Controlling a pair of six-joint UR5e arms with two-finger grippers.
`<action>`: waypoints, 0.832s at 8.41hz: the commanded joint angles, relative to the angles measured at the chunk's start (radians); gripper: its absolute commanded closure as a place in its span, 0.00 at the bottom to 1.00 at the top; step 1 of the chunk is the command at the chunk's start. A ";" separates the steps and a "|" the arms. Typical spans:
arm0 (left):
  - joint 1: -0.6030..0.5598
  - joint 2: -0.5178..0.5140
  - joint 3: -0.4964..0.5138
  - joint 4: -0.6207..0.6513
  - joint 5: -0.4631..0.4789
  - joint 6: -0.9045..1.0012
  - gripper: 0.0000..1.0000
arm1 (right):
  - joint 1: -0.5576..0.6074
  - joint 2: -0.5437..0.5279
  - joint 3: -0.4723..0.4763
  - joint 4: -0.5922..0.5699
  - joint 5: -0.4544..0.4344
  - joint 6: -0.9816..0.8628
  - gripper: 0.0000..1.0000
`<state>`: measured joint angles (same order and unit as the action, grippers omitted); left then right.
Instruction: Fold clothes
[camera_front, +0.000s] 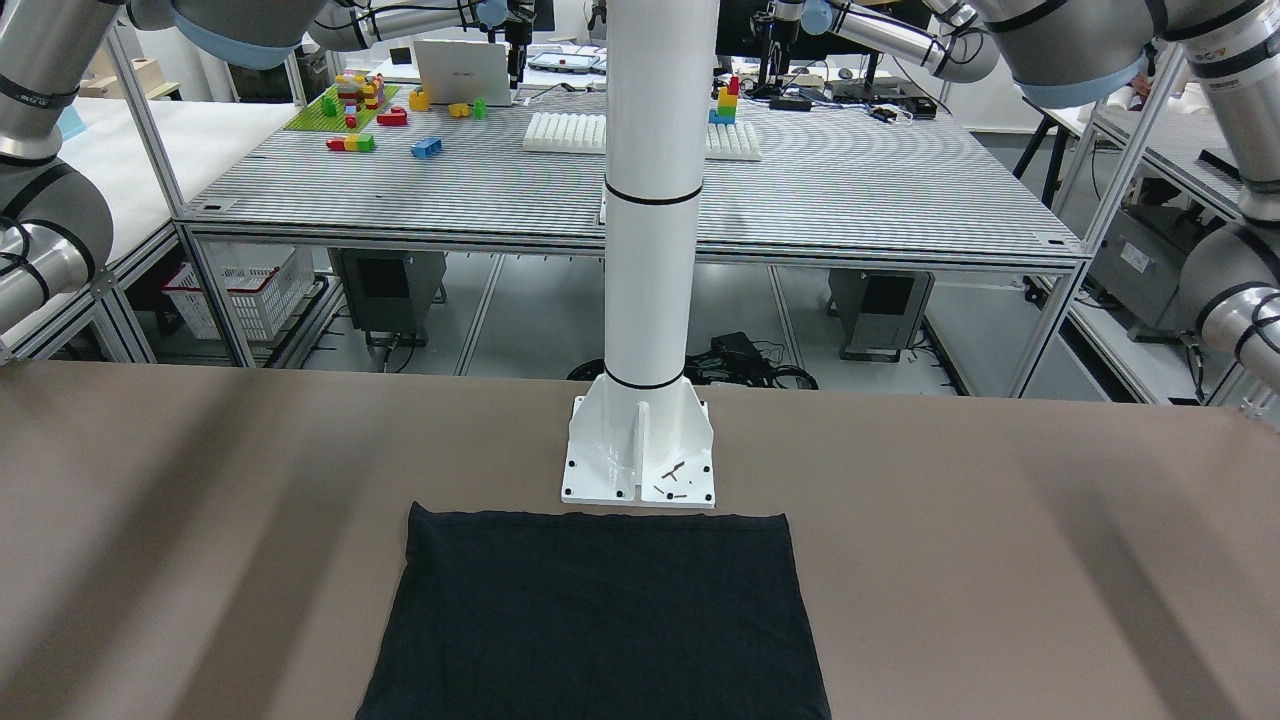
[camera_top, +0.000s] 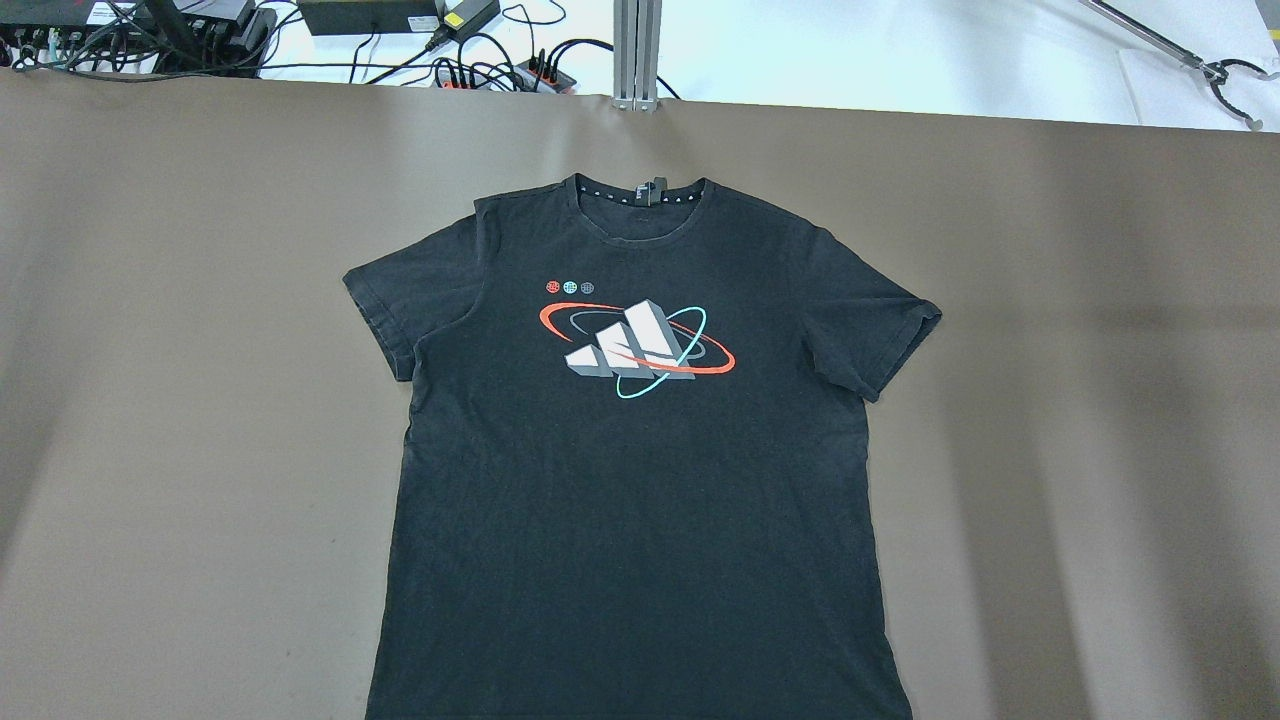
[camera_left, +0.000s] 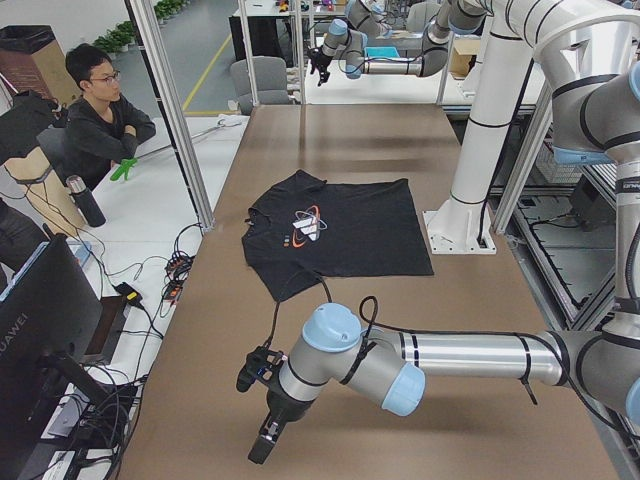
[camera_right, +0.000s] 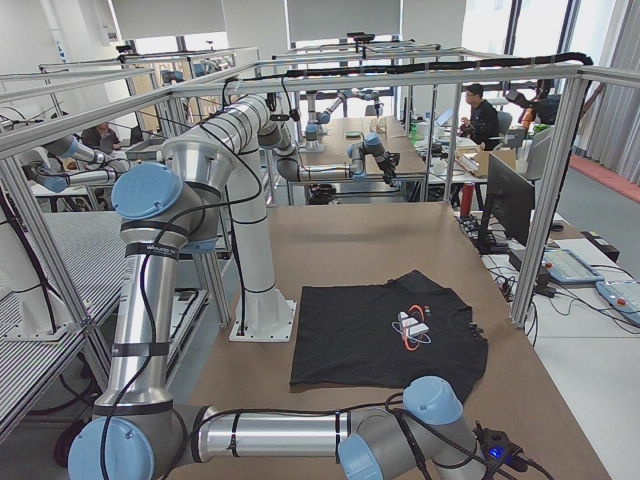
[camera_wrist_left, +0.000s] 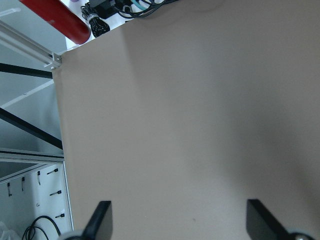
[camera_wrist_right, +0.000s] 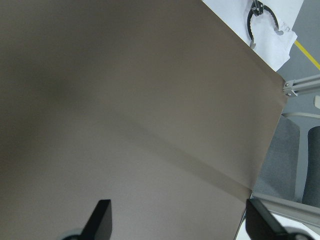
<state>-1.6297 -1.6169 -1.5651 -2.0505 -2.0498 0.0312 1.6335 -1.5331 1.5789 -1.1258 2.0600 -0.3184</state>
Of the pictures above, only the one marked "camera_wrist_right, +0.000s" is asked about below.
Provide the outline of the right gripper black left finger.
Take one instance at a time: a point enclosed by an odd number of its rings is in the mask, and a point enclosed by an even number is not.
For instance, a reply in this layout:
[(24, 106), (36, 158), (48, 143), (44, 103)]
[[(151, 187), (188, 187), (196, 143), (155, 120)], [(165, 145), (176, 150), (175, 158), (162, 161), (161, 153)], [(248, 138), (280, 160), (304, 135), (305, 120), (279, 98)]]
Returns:
[(81, 240), (109, 240), (112, 235), (112, 202), (99, 200), (84, 226)]

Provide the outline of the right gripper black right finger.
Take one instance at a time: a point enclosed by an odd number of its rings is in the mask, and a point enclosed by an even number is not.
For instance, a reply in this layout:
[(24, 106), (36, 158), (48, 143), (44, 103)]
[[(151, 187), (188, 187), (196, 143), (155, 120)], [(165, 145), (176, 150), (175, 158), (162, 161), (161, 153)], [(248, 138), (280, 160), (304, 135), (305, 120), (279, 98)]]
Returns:
[(251, 240), (284, 240), (285, 228), (259, 199), (246, 200), (245, 230)]

